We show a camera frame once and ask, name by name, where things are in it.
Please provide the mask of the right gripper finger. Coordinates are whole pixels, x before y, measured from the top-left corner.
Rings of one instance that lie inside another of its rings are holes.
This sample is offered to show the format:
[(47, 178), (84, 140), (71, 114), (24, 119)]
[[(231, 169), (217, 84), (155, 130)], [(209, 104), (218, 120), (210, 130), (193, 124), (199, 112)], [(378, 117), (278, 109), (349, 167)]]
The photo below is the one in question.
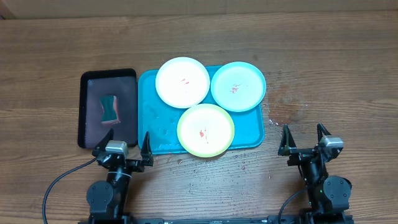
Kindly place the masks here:
[(279, 156), (289, 156), (297, 150), (297, 146), (292, 137), (290, 129), (287, 124), (283, 126), (282, 139), (280, 142), (278, 155)]
[(324, 127), (322, 123), (317, 124), (317, 138), (318, 143), (325, 143), (326, 140), (331, 136), (331, 133)]

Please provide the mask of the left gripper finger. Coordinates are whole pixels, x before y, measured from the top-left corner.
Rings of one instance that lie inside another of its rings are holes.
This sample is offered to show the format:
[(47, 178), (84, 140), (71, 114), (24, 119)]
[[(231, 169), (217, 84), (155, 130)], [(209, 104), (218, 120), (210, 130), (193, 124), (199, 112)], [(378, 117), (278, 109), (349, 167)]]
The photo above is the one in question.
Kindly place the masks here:
[(150, 146), (150, 136), (149, 132), (146, 132), (146, 135), (144, 137), (144, 142), (142, 143), (141, 147), (141, 157), (142, 157), (142, 163), (145, 166), (152, 166), (154, 163), (153, 155), (152, 155), (152, 149)]
[(113, 136), (114, 136), (114, 131), (113, 129), (110, 129), (108, 133), (105, 135), (105, 137), (95, 146), (95, 148), (93, 149), (93, 153), (100, 153), (105, 151), (105, 148), (109, 143), (109, 141), (113, 140)]

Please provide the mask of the green and pink sponge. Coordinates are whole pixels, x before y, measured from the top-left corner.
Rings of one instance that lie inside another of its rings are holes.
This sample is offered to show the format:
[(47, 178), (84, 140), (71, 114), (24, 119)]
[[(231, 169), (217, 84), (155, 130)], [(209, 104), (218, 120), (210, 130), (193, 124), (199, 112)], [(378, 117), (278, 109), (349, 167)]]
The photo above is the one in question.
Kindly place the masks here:
[(102, 96), (100, 99), (103, 114), (101, 123), (103, 125), (113, 125), (120, 122), (118, 115), (118, 102), (117, 97), (114, 95)]

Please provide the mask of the yellow-green round plate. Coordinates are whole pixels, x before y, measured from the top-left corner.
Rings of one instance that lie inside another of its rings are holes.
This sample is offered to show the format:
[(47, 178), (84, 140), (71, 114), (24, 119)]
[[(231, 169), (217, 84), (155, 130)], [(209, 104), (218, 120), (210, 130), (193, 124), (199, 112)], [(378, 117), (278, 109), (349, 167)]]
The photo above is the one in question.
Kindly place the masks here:
[(199, 104), (186, 110), (177, 125), (181, 146), (197, 157), (215, 157), (233, 142), (235, 127), (232, 117), (223, 108)]

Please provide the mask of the light blue round plate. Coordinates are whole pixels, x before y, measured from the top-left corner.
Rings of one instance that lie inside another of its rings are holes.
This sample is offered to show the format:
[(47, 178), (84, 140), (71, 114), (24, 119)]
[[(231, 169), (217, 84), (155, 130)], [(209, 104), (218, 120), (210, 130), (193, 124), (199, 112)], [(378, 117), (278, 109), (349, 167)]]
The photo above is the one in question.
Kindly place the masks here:
[(222, 108), (232, 112), (249, 111), (266, 94), (263, 73), (247, 62), (231, 62), (219, 68), (211, 79), (211, 94)]

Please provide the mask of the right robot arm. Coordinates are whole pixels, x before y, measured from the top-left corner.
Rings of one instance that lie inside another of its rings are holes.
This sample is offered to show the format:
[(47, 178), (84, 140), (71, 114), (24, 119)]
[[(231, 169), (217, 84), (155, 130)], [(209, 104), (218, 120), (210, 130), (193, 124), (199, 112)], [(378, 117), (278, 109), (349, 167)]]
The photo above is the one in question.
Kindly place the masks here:
[[(313, 148), (299, 149), (289, 127), (285, 124), (282, 131), (278, 155), (287, 156), (288, 166), (297, 166), (305, 188), (290, 196), (281, 206), (278, 223), (353, 223), (349, 209), (352, 183), (340, 176), (330, 176), (326, 163), (336, 159), (343, 150), (343, 140), (332, 135), (321, 123), (317, 124), (318, 142)], [(306, 192), (309, 207), (303, 208), (298, 215), (283, 217), (284, 208), (295, 197)]]

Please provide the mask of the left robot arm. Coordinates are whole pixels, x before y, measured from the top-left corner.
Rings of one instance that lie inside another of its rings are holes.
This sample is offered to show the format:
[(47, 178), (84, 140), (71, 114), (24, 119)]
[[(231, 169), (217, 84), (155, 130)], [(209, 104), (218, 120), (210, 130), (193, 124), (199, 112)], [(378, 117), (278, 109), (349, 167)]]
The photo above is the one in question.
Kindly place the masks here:
[(132, 173), (144, 172), (152, 167), (154, 159), (150, 147), (149, 133), (146, 133), (141, 147), (141, 159), (128, 158), (128, 146), (124, 141), (113, 139), (111, 129), (95, 146), (93, 155), (99, 166), (108, 170), (106, 180), (90, 185), (86, 200), (90, 206), (88, 223), (137, 223), (138, 221), (124, 210)]

